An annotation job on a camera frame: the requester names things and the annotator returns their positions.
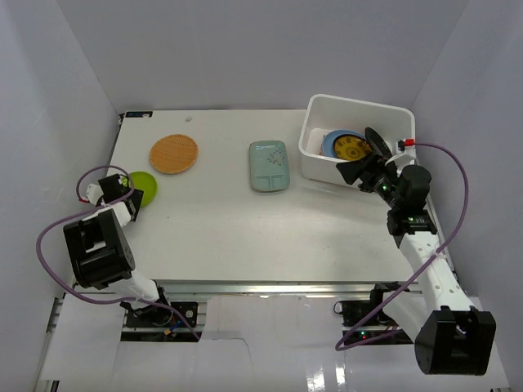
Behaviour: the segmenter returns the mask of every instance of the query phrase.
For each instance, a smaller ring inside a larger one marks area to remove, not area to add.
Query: green plate
[[[141,206],[145,207],[150,204],[158,190],[158,184],[156,183],[154,176],[147,171],[134,171],[133,173],[130,173],[129,176],[131,176],[132,182],[134,182],[134,187],[144,191]]]

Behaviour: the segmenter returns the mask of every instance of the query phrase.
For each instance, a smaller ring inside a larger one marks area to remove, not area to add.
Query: blue plate
[[[321,146],[321,150],[323,151],[325,157],[338,159],[338,157],[334,153],[334,141],[339,136],[344,136],[344,135],[358,136],[361,139],[366,140],[364,135],[362,135],[358,132],[355,132],[355,131],[348,131],[347,129],[340,129],[337,131],[332,131],[324,138],[324,142]]]

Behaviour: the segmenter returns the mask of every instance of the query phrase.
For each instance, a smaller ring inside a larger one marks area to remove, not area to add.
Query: storage box
[[[410,110],[363,100],[318,94],[311,98],[300,135],[302,174],[305,178],[347,185],[336,168],[341,159],[320,155],[323,139],[331,131],[345,129],[364,135],[371,127],[386,141],[392,153],[400,139],[414,138],[414,115]]]

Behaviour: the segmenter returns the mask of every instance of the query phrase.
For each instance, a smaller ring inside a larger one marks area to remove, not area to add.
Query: white bin
[[[304,177],[350,186],[336,168],[337,163],[345,161],[320,155],[321,145],[331,131],[346,129],[364,135],[366,127],[379,133],[394,154],[398,140],[414,139],[414,115],[410,110],[339,96],[313,96],[299,141]]]

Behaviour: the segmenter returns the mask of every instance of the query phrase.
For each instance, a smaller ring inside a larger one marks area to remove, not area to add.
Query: thin wire
[[[380,310],[382,310],[385,306],[390,304],[392,300],[394,300],[402,291],[404,291],[408,286],[410,286],[418,277],[421,275],[428,267],[429,265],[435,260],[438,253],[443,251],[456,237],[456,234],[461,229],[461,226],[463,225],[463,221],[465,220],[465,215],[467,214],[467,207],[468,207],[468,194],[469,194],[469,187],[468,187],[468,177],[467,173],[465,172],[465,167],[459,162],[458,157],[454,155],[450,150],[446,149],[445,147],[441,145],[435,145],[433,143],[418,143],[415,142],[415,145],[421,145],[423,147],[432,147],[433,149],[438,149],[440,151],[443,151],[447,155],[449,155],[458,165],[459,171],[461,172],[463,176],[463,186],[464,186],[464,196],[463,196],[463,208],[461,210],[461,215],[459,216],[458,223],[456,224],[456,227],[454,228],[453,232],[450,234],[450,236],[441,244],[440,247],[436,249],[436,253],[434,253],[432,256],[428,258],[425,263],[419,267],[419,269],[414,272],[414,274],[407,280],[405,283],[403,283],[400,288],[398,288],[395,292],[393,292],[386,300],[384,300],[380,305],[376,306],[373,310],[371,310],[365,317],[363,317],[358,323],[352,326],[350,330],[346,332],[345,335],[343,335],[343,338],[340,339],[338,343],[336,343],[335,349],[336,351],[343,351],[343,350],[349,350],[353,347],[357,347],[358,345],[365,345],[371,341],[377,341],[380,339],[385,339],[389,336],[392,336],[392,334],[399,333],[400,331],[394,331],[390,332],[381,336],[373,337],[372,339],[368,339],[365,341],[358,341],[356,343],[353,343],[351,345],[344,345],[342,346],[349,337],[363,324],[365,324],[367,321],[369,321],[372,317],[374,317]]]
[[[97,170],[100,170],[100,169],[107,169],[107,168],[113,168],[113,169],[116,169],[116,170],[120,170],[123,174],[125,174],[125,176],[127,176],[129,178],[129,192],[127,192],[124,196],[122,196],[121,198],[117,198],[116,200],[114,200],[112,203],[110,204],[116,204],[116,203],[119,203],[123,200],[125,200],[126,198],[129,198],[131,195],[132,195],[132,192],[134,192],[134,181],[132,180],[132,178],[129,176],[129,173],[127,173],[125,170],[123,170],[121,167],[118,167],[118,166],[115,166],[115,165],[104,165],[104,166],[97,166],[97,167],[94,167],[92,168],[91,170],[87,171],[86,173],[84,173],[79,179],[78,179],[78,182],[76,184],[76,194],[78,196],[78,198],[82,198],[82,196],[80,195],[80,184],[82,182],[82,180],[89,174],[91,174],[92,172],[95,172]],[[197,341],[199,341],[199,336],[198,334],[196,333],[196,331],[189,325],[189,323],[187,322],[187,320],[181,315],[181,313],[172,308],[171,306],[168,306],[168,305],[164,305],[164,304],[160,304],[158,302],[153,302],[153,301],[149,301],[149,300],[145,300],[143,298],[135,298],[134,296],[125,296],[125,297],[122,297],[122,298],[117,298],[115,300],[95,300],[93,298],[89,298],[88,296],[83,296],[82,294],[76,292],[73,288],[71,288],[66,282],[64,282],[60,276],[58,276],[55,271],[52,270],[51,266],[46,262],[46,259],[45,257],[43,256],[43,253],[42,253],[42,241],[43,241],[43,237],[53,228],[57,227],[58,225],[61,225],[67,221],[71,221],[72,219],[75,219],[75,218],[79,218],[79,217],[82,217],[82,216],[85,216],[85,215],[90,215],[92,214],[93,212],[97,211],[97,210],[100,210],[101,208],[106,208],[107,205],[104,205],[104,206],[99,206],[99,207],[95,207],[94,209],[92,210],[89,210],[89,211],[84,211],[84,212],[79,212],[77,214],[73,214],[73,215],[70,215],[70,216],[66,216],[65,218],[62,218],[62,219],[59,219],[57,220],[56,222],[53,222],[51,223],[49,226],[47,226],[46,228],[44,228],[42,230],[42,232],[38,235],[37,239],[36,239],[36,255],[37,255],[37,258],[38,260],[40,261],[40,264],[42,265],[42,267],[46,270],[46,272],[49,274],[49,276],[51,276],[51,278],[56,282],[58,283],[58,285],[60,287],[62,287],[66,292],[68,292],[71,296],[75,296],[76,298],[78,298],[79,300],[82,300],[82,301],[85,301],[89,304],[94,304],[94,305],[111,305],[111,304],[118,304],[120,302],[130,302],[130,301],[139,301],[143,304],[147,304],[147,305],[151,305],[151,306],[156,306],[157,308],[163,308],[163,309],[166,309],[166,310],[170,310],[171,312],[173,312],[179,319],[180,321],[182,321],[185,326],[190,330],[190,332],[193,334],[193,336],[196,338]]]

